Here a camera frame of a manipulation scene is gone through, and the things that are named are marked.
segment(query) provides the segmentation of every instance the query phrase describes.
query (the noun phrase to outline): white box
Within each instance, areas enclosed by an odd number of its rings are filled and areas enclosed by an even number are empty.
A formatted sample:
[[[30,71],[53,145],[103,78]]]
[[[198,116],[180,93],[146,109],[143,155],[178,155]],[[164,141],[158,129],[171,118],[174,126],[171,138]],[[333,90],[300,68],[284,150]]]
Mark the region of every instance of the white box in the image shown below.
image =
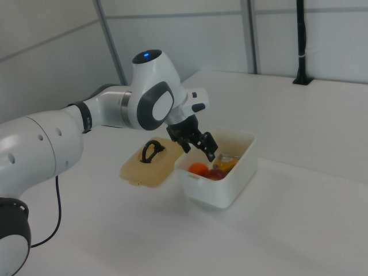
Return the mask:
[[[212,168],[205,154],[194,147],[188,154],[183,154],[174,167],[188,197],[224,209],[233,203],[257,169],[256,138],[253,134],[234,129],[213,128],[209,132],[218,145],[216,156],[241,156],[228,175],[214,181],[188,172],[189,166],[197,162]]]

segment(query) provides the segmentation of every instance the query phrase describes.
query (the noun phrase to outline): white wall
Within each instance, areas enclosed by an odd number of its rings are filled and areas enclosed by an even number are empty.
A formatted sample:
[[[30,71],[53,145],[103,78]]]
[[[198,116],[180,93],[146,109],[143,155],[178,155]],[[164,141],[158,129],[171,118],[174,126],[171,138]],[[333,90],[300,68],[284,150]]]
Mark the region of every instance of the white wall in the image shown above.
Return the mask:
[[[252,0],[258,73],[296,76],[296,0]],[[306,68],[316,79],[368,83],[368,1],[305,0]]]
[[[240,0],[102,0],[128,84],[131,61],[163,50],[184,81],[200,69],[248,72]]]
[[[92,0],[0,3],[0,123],[119,83]]]

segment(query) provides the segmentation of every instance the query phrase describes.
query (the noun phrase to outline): yellow object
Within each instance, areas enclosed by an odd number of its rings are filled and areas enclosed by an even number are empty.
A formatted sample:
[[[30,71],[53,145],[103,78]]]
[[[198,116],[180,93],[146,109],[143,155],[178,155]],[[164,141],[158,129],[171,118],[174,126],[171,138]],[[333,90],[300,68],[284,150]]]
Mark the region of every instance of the yellow object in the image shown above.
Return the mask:
[[[135,186],[157,187],[174,170],[175,161],[184,153],[182,147],[177,143],[161,138],[153,137],[150,140],[158,141],[164,150],[157,153],[151,163],[142,163],[143,145],[131,158],[121,167],[120,178],[129,181]],[[147,149],[146,156],[149,157],[154,152],[151,145]]]
[[[221,166],[223,165],[221,159],[216,158],[215,161],[213,162],[212,168],[214,169],[221,169]]]

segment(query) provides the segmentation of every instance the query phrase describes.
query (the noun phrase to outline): metal pole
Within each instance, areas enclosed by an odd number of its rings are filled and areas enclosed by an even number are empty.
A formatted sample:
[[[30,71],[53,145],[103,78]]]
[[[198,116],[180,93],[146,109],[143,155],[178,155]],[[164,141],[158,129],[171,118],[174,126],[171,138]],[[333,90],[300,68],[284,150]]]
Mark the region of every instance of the metal pole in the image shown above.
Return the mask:
[[[296,85],[308,85],[313,80],[313,78],[308,78],[306,76],[305,70],[306,29],[304,21],[304,0],[297,0],[297,21],[299,69],[297,78],[293,81],[293,83]]]

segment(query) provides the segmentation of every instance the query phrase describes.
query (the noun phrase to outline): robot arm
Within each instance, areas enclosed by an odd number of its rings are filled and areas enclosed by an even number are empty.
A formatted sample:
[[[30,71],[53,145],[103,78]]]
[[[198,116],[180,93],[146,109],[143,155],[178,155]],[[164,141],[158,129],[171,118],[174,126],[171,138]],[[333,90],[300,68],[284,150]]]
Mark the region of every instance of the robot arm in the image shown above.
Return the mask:
[[[167,55],[148,50],[133,59],[131,86],[0,125],[0,276],[14,275],[30,250],[28,208],[19,197],[78,162],[82,133],[98,125],[151,131],[165,122],[185,152],[192,143],[213,160],[216,142],[198,130],[195,116],[208,106],[204,89],[185,89]]]

